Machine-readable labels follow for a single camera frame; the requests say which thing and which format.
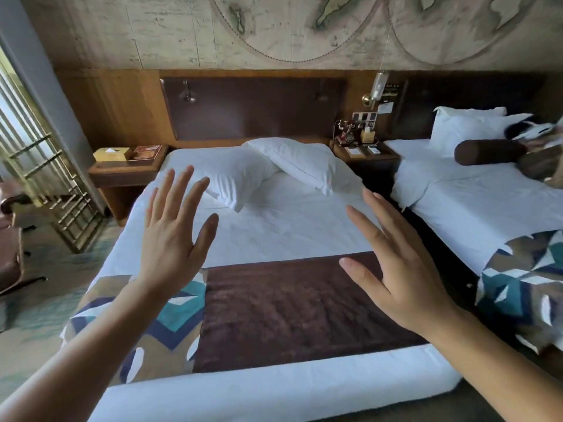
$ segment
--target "dark leather headboard panel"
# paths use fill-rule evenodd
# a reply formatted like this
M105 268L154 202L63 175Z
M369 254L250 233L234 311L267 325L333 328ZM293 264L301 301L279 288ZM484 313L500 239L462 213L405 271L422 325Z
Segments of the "dark leather headboard panel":
M437 106L488 110L506 106L508 114L530 112L531 100L545 82L543 74L465 73L408 78L387 135L391 139L429 138Z
M176 139L331 138L344 79L292 77L164 78Z

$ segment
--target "nightstand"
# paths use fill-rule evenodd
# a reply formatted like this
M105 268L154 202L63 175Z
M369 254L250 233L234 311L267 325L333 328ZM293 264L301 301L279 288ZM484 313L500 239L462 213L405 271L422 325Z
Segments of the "nightstand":
M367 148L364 148L366 154L369 155L356 158L351 157L346 148L334 141L332 152L362 178L367 189L389 198L393 188L394 174L401 157L384 143L378 143L377 148L381 151L381 154L371 154Z
M169 147L163 145L152 160L97 162L88 170L119 226L125 226L131 207L157 177Z

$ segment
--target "brown bed runner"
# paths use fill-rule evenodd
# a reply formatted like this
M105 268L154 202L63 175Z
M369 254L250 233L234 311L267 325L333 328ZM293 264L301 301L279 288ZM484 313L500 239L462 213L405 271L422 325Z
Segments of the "brown bed runner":
M377 276L372 252L348 255ZM425 344L341 269L341 256L207 270L194 372L321 360Z

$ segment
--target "reading lamp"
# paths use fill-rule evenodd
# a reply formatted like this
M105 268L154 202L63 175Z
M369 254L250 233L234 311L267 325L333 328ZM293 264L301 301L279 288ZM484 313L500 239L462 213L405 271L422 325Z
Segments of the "reading lamp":
M364 94L362 96L362 104L366 108L372 109L376 101L381 100L384 94L385 84L389 79L389 73L385 70L381 70L377 73L376 79L373 82L372 91L369 94Z

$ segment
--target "mattress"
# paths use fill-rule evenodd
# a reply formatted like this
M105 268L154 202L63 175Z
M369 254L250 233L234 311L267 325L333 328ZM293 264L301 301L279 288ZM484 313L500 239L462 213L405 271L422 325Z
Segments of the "mattress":
M524 177L512 163L460 166L436 155L428 142L387 142L401 155L392 197L475 274L507 241L563 228L563 190Z
M182 165L166 163L163 169ZM97 278L136 274L144 210L162 172L139 197ZM373 213L358 191L323 196L285 173L264 181L240 213L204 195L194 231L213 212L219 228L204 267L369 251L346 216ZM192 374L108 388L91 421L306 421L452 390L461 376L430 344L365 355Z

